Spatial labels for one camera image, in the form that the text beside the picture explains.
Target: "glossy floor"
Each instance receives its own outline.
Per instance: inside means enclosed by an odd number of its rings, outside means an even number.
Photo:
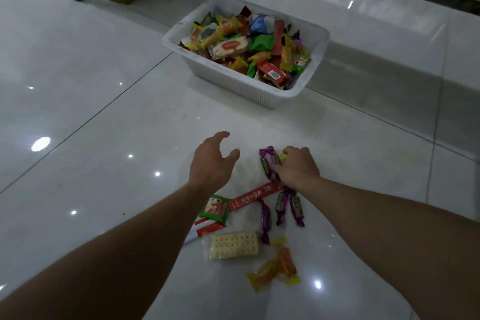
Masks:
[[[193,76],[162,46],[202,1],[1,0],[0,299],[177,189],[219,130],[232,133],[224,153],[242,152],[224,196],[265,182],[259,148],[305,145],[326,178],[480,219],[480,127],[468,109],[480,91],[477,17],[417,0],[249,0],[332,32],[311,89],[272,111]],[[50,144],[33,152],[41,137]],[[146,318],[410,320],[402,296],[303,203],[306,227],[288,216],[283,233],[300,285],[257,295],[245,273],[263,258],[208,263],[197,241]],[[232,214],[229,230],[259,229],[259,215]]]

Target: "cracker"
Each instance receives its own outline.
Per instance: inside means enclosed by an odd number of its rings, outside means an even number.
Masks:
[[[256,232],[237,232],[213,235],[210,246],[210,259],[225,260],[258,254],[258,236]]]

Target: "candy pile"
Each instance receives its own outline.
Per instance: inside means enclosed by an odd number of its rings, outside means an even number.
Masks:
[[[290,90],[310,62],[300,31],[289,36],[291,28],[284,19],[253,14],[248,7],[238,15],[216,8],[213,15],[208,13],[201,23],[193,24],[179,46],[249,78]]]
[[[297,191],[283,185],[280,177],[272,170],[272,165],[282,164],[279,155],[272,146],[261,149],[259,154],[261,166],[269,182],[232,200],[219,195],[212,195],[200,212],[199,219],[195,222],[192,231],[185,241],[185,243],[188,243],[196,238],[203,237],[205,234],[225,228],[227,226],[227,217],[231,211],[235,212],[245,205],[258,202],[261,205],[262,234],[260,240],[256,232],[234,232],[212,235],[208,244],[208,258],[211,260],[259,255],[261,252],[260,242],[271,247],[279,247],[276,250],[275,258],[270,259],[257,272],[247,274],[255,292],[259,292],[275,278],[279,278],[288,286],[296,285],[301,281],[297,268],[293,263],[291,252],[284,246],[287,239],[275,238],[271,240],[269,238],[268,232],[272,229],[272,218],[270,208],[264,199],[267,196],[280,192],[276,204],[277,226],[285,223],[289,200],[297,226],[305,226],[303,223],[302,205],[300,198],[297,196]]]

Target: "hand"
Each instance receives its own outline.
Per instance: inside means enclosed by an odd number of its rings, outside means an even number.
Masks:
[[[320,171],[307,147],[298,149],[288,146],[283,150],[283,153],[287,155],[283,165],[275,164],[272,166],[272,170],[280,176],[282,182],[289,188],[302,191],[306,184],[321,178]]]
[[[231,151],[228,157],[222,157],[220,143],[229,136],[229,132],[218,132],[207,138],[195,151],[188,185],[205,196],[215,194],[230,181],[233,167],[240,158],[238,148]]]

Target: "white plastic basket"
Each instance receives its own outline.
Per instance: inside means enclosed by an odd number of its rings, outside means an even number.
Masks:
[[[208,12],[213,12],[215,6],[220,7],[225,13],[231,14],[239,14],[243,7],[247,6],[255,14],[285,18],[292,23],[291,31],[300,30],[302,43],[312,51],[311,61],[291,90],[283,91],[254,80],[178,45],[183,38],[190,34],[192,24],[195,21],[200,22]],[[330,33],[321,26],[243,0],[209,0],[180,20],[163,37],[163,44],[179,53],[193,74],[268,108],[276,108],[300,94],[320,65],[329,42]]]

